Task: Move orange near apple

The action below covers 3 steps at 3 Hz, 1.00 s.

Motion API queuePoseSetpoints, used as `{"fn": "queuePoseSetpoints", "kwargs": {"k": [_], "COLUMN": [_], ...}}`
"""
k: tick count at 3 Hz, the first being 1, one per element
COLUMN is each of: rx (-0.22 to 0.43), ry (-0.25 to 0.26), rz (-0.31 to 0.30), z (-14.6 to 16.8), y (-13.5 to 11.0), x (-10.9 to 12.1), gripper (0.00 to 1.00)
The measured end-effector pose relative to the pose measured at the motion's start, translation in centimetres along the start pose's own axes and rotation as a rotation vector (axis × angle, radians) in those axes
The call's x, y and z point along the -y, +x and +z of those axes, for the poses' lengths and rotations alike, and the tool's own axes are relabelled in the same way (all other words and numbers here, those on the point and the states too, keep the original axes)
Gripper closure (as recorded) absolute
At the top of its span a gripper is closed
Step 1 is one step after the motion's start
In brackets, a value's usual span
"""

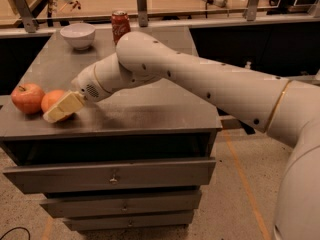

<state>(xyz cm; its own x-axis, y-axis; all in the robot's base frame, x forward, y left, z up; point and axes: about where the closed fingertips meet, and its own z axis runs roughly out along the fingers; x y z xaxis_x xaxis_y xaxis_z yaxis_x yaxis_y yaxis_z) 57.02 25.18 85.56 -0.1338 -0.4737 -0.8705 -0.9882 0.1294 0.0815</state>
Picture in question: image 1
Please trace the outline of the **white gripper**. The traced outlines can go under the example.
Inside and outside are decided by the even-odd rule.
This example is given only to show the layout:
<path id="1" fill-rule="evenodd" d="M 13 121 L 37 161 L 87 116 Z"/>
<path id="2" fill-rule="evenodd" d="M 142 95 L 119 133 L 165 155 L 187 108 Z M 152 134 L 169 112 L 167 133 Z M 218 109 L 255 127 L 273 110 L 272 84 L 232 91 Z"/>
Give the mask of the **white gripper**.
<path id="1" fill-rule="evenodd" d="M 76 91 L 65 91 L 65 95 L 57 102 L 58 107 L 66 114 L 72 115 L 83 108 L 85 99 L 98 102 L 102 99 L 102 89 L 95 77 L 95 66 L 82 70 L 72 81 Z"/>

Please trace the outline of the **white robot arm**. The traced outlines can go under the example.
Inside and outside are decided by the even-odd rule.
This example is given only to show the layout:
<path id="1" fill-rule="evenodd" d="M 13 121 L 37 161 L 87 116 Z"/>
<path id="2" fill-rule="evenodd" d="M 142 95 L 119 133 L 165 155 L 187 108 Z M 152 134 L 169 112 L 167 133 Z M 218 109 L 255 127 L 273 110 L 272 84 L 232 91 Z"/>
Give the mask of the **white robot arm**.
<path id="1" fill-rule="evenodd" d="M 293 151 L 278 193 L 273 240 L 320 240 L 320 87 L 175 51 L 143 32 L 89 65 L 44 115 L 54 123 L 122 89 L 167 79 Z"/>

